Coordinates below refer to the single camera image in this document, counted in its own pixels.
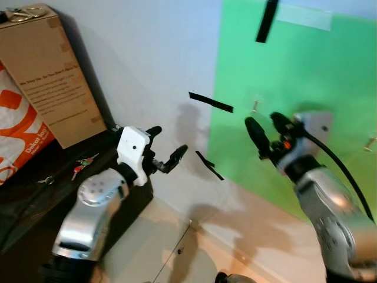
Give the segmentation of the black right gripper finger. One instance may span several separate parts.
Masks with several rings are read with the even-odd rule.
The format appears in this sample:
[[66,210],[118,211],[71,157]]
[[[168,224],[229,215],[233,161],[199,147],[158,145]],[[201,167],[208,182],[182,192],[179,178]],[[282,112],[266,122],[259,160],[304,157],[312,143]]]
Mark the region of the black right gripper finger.
[[295,122],[291,121],[288,116],[273,111],[270,114],[270,119],[272,119],[273,126],[281,137],[295,137]]
[[264,128],[253,117],[247,117],[244,120],[244,124],[247,127],[247,132],[250,139],[258,149],[260,157],[269,157],[271,153],[270,141],[264,132]]

